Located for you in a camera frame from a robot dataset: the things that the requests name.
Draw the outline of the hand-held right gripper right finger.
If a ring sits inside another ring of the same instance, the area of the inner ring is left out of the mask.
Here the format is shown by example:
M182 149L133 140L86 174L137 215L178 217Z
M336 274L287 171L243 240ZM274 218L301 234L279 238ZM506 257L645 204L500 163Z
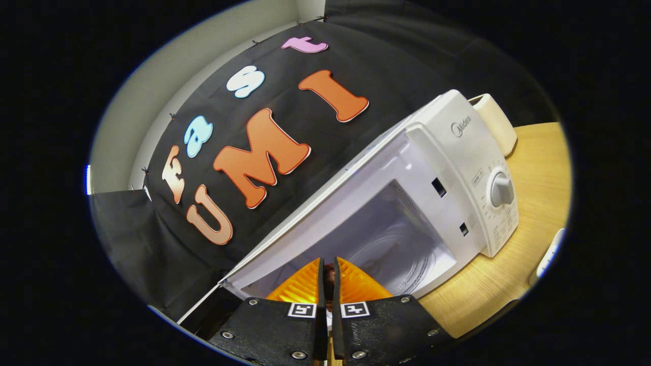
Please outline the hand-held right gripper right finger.
M333 354L344 364L405 364L454 338L411 294L391 294L346 259L333 263Z

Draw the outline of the white microwave oven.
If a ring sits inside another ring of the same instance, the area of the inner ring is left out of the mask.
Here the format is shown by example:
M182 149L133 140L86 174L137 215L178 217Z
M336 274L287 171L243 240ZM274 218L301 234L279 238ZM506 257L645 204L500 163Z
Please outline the white microwave oven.
M346 259L385 231L422 232L435 262L411 294L421 298L478 254L494 257L518 227L513 179L490 130L450 90L374 139L277 225L177 321L225 289L267 297L319 257Z

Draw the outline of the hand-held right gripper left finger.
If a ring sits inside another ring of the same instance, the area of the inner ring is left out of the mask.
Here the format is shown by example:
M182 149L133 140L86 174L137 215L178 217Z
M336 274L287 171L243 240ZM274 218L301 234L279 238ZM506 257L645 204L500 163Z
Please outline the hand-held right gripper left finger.
M247 297L209 343L255 364L314 364L326 360L323 265L323 259L314 259L267 297Z

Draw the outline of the white rectangular dish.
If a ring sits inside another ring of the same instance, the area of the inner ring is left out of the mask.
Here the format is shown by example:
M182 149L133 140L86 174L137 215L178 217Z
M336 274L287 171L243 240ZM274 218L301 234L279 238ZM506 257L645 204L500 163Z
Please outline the white rectangular dish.
M560 246L560 243L562 242L565 236L565 231L566 231L565 228L561 228L556 232L551 243L549 244L549 246L547 246L544 255L539 260L539 262L535 265L532 273L528 277L528 285L530 285L530 287L533 287L536 284L536 282L539 281L539 279L546 272L547 268L553 263L553 260L555 259L555 255L558 252L558 247Z

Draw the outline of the reddish brown food piece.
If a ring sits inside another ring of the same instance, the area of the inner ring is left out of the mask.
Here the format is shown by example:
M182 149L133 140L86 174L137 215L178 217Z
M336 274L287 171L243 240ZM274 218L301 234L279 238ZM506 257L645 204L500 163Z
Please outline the reddish brown food piece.
M333 263L325 264L323 267L323 289L326 309L330 312L333 310L333 296L335 287L336 273Z

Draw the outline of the black backdrop cloth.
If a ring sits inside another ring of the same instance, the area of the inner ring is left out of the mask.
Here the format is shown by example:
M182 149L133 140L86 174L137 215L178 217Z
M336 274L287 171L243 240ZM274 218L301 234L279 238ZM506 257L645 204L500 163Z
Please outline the black backdrop cloth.
M116 168L91 164L89 198L112 265L144 303L173 320L367 144L438 95L491 94L515 127L558 120L548 95L495 45L407 0L325 0L323 21L293 25L228 58L167 109L141 190L108 188ZM246 198L213 161L251 151L247 123L269 109L311 153L288 174L264 135L253 161L275 180L237 168Z

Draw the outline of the white toaster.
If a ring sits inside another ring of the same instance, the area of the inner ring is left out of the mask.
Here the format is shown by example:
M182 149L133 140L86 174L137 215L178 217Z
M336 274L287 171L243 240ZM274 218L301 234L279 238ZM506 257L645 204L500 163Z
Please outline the white toaster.
M518 135L506 113L502 110L492 95L485 93L468 100L482 118L488 130L493 135L504 157L511 155Z

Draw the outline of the glass turntable plate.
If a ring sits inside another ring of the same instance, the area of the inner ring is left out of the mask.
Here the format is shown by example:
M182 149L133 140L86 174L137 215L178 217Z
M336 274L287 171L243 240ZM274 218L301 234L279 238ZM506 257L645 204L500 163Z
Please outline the glass turntable plate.
M435 262L435 248L436 241L422 232L396 229L374 235L346 260L400 295L414 292Z

